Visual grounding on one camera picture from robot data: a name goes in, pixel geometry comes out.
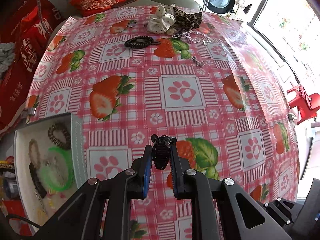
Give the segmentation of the black small claw clip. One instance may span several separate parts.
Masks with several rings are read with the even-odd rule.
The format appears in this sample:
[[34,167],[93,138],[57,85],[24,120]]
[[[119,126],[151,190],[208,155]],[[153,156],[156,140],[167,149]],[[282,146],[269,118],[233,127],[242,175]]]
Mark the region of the black small claw clip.
[[158,170],[165,170],[170,160],[170,146],[175,145],[177,139],[167,135],[161,135],[159,137],[158,135],[153,134],[151,136],[151,141],[153,142],[151,156],[154,165]]

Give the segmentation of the green translucent bangle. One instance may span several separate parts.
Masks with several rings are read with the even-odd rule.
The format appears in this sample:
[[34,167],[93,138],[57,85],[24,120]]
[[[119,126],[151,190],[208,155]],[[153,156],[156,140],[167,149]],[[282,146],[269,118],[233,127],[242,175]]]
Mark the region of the green translucent bangle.
[[74,181],[71,151],[59,147],[48,148],[39,176],[48,189],[56,192],[68,190]]

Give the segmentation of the black beaded hair barrette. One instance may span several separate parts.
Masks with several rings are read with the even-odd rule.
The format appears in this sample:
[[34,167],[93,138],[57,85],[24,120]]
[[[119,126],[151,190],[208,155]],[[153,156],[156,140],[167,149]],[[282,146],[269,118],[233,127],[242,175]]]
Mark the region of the black beaded hair barrette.
[[43,187],[43,185],[37,175],[36,168],[34,167],[32,162],[30,162],[30,164],[29,164],[29,172],[30,172],[30,176],[33,181],[33,184],[35,186],[36,192],[39,194],[41,199],[45,198],[47,195],[47,191]]

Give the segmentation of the silver metal hair clip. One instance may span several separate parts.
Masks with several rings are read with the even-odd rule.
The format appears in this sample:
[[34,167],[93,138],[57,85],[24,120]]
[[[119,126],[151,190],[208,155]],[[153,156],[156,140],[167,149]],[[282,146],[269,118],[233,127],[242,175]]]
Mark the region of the silver metal hair clip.
[[47,212],[46,207],[45,207],[44,202],[43,202],[43,198],[41,197],[40,193],[39,193],[37,190],[35,190],[35,194],[36,194],[36,197],[37,197],[37,199],[38,199],[38,201],[39,201],[39,203],[40,203],[42,212],[43,212],[45,215],[48,215],[48,212]]

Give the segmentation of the white jewelry tray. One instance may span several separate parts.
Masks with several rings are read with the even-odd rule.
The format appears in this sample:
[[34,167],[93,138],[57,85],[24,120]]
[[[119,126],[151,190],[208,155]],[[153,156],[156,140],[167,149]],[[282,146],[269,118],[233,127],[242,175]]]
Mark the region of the white jewelry tray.
[[82,120],[51,116],[15,131],[18,191],[26,217],[43,225],[87,180]]

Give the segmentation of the small silver charm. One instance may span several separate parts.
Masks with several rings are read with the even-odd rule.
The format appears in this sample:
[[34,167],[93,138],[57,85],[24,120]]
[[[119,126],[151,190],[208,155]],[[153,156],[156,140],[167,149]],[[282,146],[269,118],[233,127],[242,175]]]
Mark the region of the small silver charm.
[[203,67],[204,66],[204,61],[199,61],[195,56],[191,58],[192,62],[195,63],[196,66],[198,67]]

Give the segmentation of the pink strawberry tablecloth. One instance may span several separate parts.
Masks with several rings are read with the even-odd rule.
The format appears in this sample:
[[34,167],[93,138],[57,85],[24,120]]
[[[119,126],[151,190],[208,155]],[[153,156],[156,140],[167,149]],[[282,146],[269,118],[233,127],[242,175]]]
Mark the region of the pink strawberry tablecloth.
[[126,48],[148,33],[154,13],[140,6],[109,10],[98,23],[69,18],[31,83],[35,118],[80,117],[87,174],[100,180],[128,168],[153,134],[165,134],[208,178],[232,178],[262,203],[294,200],[299,159],[290,108],[249,35],[205,13],[193,38],[210,37],[208,44],[153,34],[156,44]]

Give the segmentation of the metal tablecloth clip right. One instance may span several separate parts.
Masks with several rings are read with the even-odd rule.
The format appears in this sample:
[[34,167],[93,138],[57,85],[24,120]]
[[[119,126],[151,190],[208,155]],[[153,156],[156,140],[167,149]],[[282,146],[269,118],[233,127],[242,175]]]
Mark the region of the metal tablecloth clip right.
[[287,117],[289,121],[295,121],[297,119],[297,116],[295,115],[295,113],[289,113]]

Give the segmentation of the metal tablecloth clip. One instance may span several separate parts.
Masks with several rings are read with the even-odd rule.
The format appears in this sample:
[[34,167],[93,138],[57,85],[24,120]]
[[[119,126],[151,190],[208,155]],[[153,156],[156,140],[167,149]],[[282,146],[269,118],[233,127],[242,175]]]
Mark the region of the metal tablecloth clip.
[[30,117],[30,116],[34,116],[35,113],[36,113],[36,108],[35,108],[35,107],[25,108],[25,109],[22,111],[20,117],[21,117],[22,119],[27,119],[27,118]]
[[295,115],[295,113],[289,113],[287,117],[289,121],[295,121],[297,119],[297,116]]

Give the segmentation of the red plastic chair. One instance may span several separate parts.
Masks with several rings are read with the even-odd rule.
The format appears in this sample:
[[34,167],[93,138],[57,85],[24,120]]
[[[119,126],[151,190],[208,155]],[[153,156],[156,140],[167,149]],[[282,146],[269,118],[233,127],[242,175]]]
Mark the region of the red plastic chair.
[[300,114],[300,119],[297,121],[297,125],[300,125],[302,122],[316,118],[317,112],[319,111],[319,97],[318,93],[313,93],[308,95],[305,88],[299,84],[295,87],[290,88],[286,91],[287,94],[295,92],[296,96],[294,99],[289,101],[289,107],[297,107],[298,113]]

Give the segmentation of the red round snack tray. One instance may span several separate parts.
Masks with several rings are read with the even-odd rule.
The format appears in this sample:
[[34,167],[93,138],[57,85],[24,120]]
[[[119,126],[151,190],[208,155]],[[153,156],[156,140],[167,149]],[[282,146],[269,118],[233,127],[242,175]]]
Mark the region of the red round snack tray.
[[[26,218],[18,191],[13,156],[1,160],[1,211],[4,216],[16,215]],[[27,222],[19,218],[11,218],[8,222],[17,234],[24,237],[33,235]]]

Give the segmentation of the metal tablecloth clip left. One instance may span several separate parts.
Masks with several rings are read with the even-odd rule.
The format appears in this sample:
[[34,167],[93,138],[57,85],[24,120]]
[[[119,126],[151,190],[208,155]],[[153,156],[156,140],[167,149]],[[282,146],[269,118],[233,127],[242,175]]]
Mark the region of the metal tablecloth clip left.
[[25,108],[25,109],[22,111],[20,117],[21,117],[22,119],[27,119],[27,118],[30,117],[30,116],[34,116],[35,113],[36,113],[36,108],[35,108],[35,107]]

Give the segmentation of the leopard print scrunchie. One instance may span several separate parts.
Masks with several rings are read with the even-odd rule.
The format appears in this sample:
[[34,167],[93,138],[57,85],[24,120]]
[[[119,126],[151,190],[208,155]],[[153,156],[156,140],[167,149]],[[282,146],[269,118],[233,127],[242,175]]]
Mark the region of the leopard print scrunchie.
[[176,20],[174,27],[187,31],[197,29],[202,23],[203,19],[202,12],[188,14],[177,7],[174,7],[174,14]]

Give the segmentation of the cream dotted scrunchie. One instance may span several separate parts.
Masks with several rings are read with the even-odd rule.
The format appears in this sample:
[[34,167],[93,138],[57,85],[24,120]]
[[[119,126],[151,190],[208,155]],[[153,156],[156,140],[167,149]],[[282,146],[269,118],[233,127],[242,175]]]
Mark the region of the cream dotted scrunchie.
[[148,31],[154,34],[166,33],[176,22],[175,4],[159,5],[148,21]]

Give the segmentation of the grey crumpled cloth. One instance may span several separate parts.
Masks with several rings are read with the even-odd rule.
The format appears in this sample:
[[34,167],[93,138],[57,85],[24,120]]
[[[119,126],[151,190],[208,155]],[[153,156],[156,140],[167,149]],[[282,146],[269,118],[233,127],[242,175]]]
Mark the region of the grey crumpled cloth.
[[12,42],[0,44],[0,75],[9,69],[15,60],[15,44]]

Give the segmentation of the red printed bed cover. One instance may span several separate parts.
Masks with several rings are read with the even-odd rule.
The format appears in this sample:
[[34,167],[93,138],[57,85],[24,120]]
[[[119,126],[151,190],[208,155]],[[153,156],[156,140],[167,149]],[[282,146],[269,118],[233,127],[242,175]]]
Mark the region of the red printed bed cover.
[[15,45],[15,58],[1,80],[1,135],[18,123],[36,68],[61,22],[50,1],[26,0],[1,26],[1,42]]

